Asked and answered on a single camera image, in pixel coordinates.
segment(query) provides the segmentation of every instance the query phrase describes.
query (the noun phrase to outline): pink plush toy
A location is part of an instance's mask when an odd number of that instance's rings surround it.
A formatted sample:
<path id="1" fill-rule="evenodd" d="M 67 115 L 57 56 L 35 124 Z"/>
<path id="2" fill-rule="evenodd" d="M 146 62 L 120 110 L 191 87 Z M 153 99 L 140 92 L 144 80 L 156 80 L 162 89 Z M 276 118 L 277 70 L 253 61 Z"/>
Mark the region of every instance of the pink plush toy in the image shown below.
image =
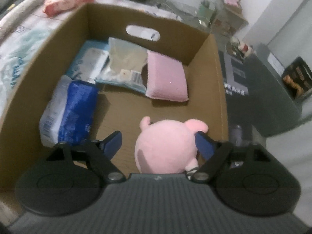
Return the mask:
<path id="1" fill-rule="evenodd" d="M 208 131 L 204 122 L 150 122 L 147 116 L 141 120 L 142 132 L 135 144 L 135 163 L 141 173 L 182 173 L 198 167 L 195 134 Z"/>

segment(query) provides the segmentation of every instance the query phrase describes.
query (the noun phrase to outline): plush ear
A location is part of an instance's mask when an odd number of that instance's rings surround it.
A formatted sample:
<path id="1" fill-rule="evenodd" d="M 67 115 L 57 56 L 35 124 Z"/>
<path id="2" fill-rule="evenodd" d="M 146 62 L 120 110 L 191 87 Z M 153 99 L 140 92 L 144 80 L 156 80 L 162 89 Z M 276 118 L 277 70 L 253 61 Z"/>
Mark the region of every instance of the plush ear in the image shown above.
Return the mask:
<path id="1" fill-rule="evenodd" d="M 140 122 L 141 131 L 147 129 L 151 124 L 151 118 L 149 116 L 145 116 Z"/>
<path id="2" fill-rule="evenodd" d="M 203 131 L 204 133 L 208 132 L 208 126 L 205 122 L 202 122 L 197 119 L 189 119 L 184 124 L 191 130 L 194 134 L 198 131 Z"/>

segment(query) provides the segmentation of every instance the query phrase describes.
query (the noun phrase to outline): label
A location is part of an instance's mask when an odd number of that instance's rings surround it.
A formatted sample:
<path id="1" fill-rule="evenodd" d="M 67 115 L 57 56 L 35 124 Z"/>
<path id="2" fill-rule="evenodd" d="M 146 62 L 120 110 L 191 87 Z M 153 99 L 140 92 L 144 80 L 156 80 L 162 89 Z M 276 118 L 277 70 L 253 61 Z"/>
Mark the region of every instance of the label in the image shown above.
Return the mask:
<path id="1" fill-rule="evenodd" d="M 137 85 L 143 85 L 142 75 L 140 72 L 131 71 L 131 82 Z"/>
<path id="2" fill-rule="evenodd" d="M 131 71 L 127 69 L 121 69 L 119 77 L 121 82 L 129 82 L 131 80 Z"/>
<path id="3" fill-rule="evenodd" d="M 274 68 L 274 70 L 282 76 L 285 68 L 272 53 L 270 53 L 268 57 L 268 62 L 271 64 L 272 68 Z"/>
<path id="4" fill-rule="evenodd" d="M 42 134 L 44 136 L 51 138 L 50 133 L 51 133 L 51 127 L 53 126 L 53 124 L 54 124 L 54 118 L 48 115 L 46 117 L 46 121 L 44 122 L 43 128 L 42 128 Z"/>

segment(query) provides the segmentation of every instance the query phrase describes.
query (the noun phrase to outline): pink wet wipes pack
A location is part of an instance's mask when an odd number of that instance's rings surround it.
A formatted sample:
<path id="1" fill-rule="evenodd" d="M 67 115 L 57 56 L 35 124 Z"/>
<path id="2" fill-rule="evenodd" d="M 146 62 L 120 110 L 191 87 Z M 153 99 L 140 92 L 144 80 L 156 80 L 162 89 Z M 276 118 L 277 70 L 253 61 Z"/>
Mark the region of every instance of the pink wet wipes pack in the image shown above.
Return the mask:
<path id="1" fill-rule="evenodd" d="M 239 7 L 238 4 L 239 0 L 223 0 L 223 1 L 228 5 Z"/>
<path id="2" fill-rule="evenodd" d="M 62 11 L 68 11 L 83 3 L 94 2 L 94 0 L 45 0 L 43 12 L 52 17 Z"/>
<path id="3" fill-rule="evenodd" d="M 148 51 L 147 64 L 147 97 L 177 102 L 188 100 L 188 88 L 181 62 Z"/>

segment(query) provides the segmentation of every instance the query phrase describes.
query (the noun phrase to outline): pink pillow pad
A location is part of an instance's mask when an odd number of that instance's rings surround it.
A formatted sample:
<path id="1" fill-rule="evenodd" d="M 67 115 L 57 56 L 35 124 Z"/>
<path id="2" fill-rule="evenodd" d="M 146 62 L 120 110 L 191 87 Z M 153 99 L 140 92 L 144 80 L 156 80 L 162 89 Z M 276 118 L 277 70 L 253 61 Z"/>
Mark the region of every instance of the pink pillow pad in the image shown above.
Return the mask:
<path id="1" fill-rule="evenodd" d="M 181 62 L 148 51 L 148 79 L 146 96 L 177 102 L 188 101 L 188 88 Z"/>

